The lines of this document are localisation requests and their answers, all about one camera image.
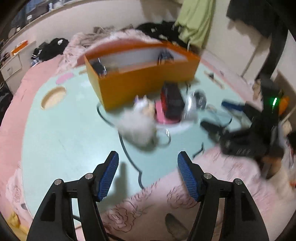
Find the black clothes pile left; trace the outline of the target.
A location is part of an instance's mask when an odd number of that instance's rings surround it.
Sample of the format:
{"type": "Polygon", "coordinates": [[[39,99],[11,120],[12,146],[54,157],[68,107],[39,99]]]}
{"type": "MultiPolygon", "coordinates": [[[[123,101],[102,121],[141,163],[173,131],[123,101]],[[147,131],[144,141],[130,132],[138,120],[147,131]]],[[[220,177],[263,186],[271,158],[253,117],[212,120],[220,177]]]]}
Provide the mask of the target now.
{"type": "Polygon", "coordinates": [[[57,55],[62,55],[69,41],[64,38],[55,38],[51,42],[43,42],[39,47],[34,49],[32,60],[48,61],[57,55]]]}

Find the black knitted pouch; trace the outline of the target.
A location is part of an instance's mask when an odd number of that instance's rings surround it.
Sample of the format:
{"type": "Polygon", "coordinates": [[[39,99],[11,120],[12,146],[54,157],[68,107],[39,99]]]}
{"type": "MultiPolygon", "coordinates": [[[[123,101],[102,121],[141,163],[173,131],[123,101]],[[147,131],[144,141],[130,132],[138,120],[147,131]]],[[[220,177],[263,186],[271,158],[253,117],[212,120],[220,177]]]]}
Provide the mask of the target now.
{"type": "Polygon", "coordinates": [[[161,104],[164,116],[173,121],[180,121],[185,102],[176,83],[165,82],[161,89],[161,104]]]}

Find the chibi figure toy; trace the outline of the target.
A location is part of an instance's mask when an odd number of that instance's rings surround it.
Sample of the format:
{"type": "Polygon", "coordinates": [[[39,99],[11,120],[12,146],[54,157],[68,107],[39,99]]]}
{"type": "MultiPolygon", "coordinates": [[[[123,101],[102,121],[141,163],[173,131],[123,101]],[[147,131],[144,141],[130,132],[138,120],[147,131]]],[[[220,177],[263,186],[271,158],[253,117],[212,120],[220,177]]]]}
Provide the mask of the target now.
{"type": "Polygon", "coordinates": [[[141,112],[142,114],[155,118],[156,116],[156,104],[154,101],[147,98],[145,95],[143,98],[139,98],[137,95],[134,100],[134,110],[141,112]]]}

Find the white drawer cabinet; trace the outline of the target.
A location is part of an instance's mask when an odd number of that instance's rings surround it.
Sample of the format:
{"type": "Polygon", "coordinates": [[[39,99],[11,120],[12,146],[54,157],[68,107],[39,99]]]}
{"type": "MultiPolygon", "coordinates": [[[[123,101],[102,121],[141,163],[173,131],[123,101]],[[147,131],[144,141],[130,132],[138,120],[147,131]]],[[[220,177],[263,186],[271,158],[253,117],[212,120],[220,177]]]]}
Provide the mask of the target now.
{"type": "Polygon", "coordinates": [[[20,58],[18,55],[15,55],[1,68],[1,74],[4,80],[8,80],[21,69],[22,64],[20,58]]]}

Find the small orange box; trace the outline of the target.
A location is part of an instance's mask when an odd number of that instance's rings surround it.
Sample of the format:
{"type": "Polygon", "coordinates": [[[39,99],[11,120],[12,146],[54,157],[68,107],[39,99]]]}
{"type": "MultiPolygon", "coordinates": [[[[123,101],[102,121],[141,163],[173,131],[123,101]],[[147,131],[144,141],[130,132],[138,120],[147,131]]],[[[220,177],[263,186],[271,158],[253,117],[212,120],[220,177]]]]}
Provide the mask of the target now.
{"type": "Polygon", "coordinates": [[[16,55],[18,52],[20,52],[28,44],[29,44],[28,40],[19,42],[19,44],[17,44],[16,47],[11,51],[11,55],[12,56],[16,55]]]}

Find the green hanging garment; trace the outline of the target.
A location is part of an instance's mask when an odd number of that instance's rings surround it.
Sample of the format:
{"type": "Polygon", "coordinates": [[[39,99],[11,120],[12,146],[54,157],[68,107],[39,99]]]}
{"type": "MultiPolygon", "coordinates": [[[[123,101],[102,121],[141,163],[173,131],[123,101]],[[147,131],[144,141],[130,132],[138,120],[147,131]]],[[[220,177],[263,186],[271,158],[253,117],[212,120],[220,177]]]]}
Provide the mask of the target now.
{"type": "Polygon", "coordinates": [[[175,22],[179,39],[189,46],[202,48],[211,27],[214,0],[185,0],[175,22]]]}

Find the clear bubble wrap bag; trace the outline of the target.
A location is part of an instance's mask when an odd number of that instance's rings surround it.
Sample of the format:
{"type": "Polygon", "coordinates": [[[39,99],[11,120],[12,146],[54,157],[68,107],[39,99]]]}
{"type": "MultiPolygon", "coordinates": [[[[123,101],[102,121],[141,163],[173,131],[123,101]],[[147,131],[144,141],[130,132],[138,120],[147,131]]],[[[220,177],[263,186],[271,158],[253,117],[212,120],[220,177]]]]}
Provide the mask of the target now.
{"type": "Polygon", "coordinates": [[[196,90],[194,92],[188,93],[186,96],[182,120],[196,121],[198,119],[198,111],[204,110],[206,104],[206,95],[202,90],[196,90]]]}

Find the pink floral bed blanket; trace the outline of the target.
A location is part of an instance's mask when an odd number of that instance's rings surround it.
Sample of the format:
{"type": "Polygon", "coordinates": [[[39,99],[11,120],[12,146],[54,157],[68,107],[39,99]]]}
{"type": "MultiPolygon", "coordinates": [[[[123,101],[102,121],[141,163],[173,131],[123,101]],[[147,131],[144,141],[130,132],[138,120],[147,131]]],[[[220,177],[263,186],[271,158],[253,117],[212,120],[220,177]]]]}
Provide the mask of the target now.
{"type": "MultiPolygon", "coordinates": [[[[1,124],[1,213],[21,240],[27,238],[34,214],[23,190],[22,146],[27,119],[38,90],[55,75],[61,57],[27,71],[1,124]]],[[[74,77],[79,68],[73,69],[74,77]]],[[[172,240],[165,215],[173,214],[185,227],[193,224],[199,204],[189,197],[177,168],[136,194],[102,212],[109,233],[125,240],[172,240]]]]}

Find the orange cardboard storage box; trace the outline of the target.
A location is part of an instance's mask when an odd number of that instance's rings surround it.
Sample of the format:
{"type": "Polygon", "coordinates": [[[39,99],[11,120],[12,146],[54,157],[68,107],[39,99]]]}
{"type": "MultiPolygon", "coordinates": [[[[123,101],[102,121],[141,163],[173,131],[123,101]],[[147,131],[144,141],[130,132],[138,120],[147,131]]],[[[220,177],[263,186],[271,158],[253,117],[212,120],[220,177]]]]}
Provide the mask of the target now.
{"type": "Polygon", "coordinates": [[[128,39],[99,45],[83,58],[89,81],[106,111],[159,91],[165,82],[192,81],[200,62],[195,53],[168,41],[128,39]]]}

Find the black clothes pile right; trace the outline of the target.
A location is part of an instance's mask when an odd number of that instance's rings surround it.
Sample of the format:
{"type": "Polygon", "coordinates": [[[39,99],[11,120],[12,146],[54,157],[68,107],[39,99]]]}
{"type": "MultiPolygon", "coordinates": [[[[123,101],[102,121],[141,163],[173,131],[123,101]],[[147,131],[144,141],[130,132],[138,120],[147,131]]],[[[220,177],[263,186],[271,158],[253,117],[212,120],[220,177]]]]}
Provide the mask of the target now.
{"type": "Polygon", "coordinates": [[[151,38],[186,47],[186,43],[179,39],[179,32],[174,22],[162,21],[159,24],[148,22],[138,25],[136,30],[142,31],[151,38]]]}

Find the white fluffy pompom keychain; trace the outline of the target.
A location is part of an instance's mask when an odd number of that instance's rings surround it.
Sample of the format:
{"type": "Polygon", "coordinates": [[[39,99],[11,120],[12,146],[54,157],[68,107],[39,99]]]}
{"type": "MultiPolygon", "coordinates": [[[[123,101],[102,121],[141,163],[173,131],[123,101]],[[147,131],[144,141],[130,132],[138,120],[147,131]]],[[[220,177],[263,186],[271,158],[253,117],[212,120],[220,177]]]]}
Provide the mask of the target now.
{"type": "Polygon", "coordinates": [[[115,127],[123,138],[139,148],[150,145],[157,132],[155,118],[146,116],[133,107],[124,110],[115,122],[115,127]]]}

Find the black clothes pile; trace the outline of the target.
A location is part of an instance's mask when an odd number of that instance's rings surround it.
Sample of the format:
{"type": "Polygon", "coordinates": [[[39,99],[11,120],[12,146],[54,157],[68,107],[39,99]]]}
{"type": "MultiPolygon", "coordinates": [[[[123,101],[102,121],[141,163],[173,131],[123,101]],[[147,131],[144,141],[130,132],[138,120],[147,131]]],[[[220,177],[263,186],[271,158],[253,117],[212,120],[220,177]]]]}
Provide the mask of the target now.
{"type": "Polygon", "coordinates": [[[151,38],[186,47],[186,43],[179,39],[179,32],[174,22],[162,21],[159,24],[148,22],[138,25],[136,30],[142,31],[151,38]]]}
{"type": "Polygon", "coordinates": [[[62,55],[69,41],[64,38],[55,38],[51,42],[43,42],[39,47],[34,49],[32,60],[48,61],[57,55],[62,55]]]}

